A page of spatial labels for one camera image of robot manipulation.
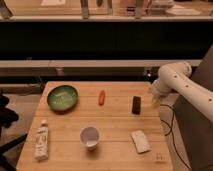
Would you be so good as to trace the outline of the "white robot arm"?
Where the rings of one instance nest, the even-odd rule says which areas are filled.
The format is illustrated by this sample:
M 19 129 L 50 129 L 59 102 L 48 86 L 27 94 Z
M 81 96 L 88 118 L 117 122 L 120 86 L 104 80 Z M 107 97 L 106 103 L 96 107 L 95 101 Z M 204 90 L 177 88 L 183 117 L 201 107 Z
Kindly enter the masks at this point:
M 187 62 L 165 64 L 158 69 L 158 78 L 151 84 L 150 92 L 157 100 L 175 90 L 213 122 L 213 92 L 192 81 L 191 74 Z

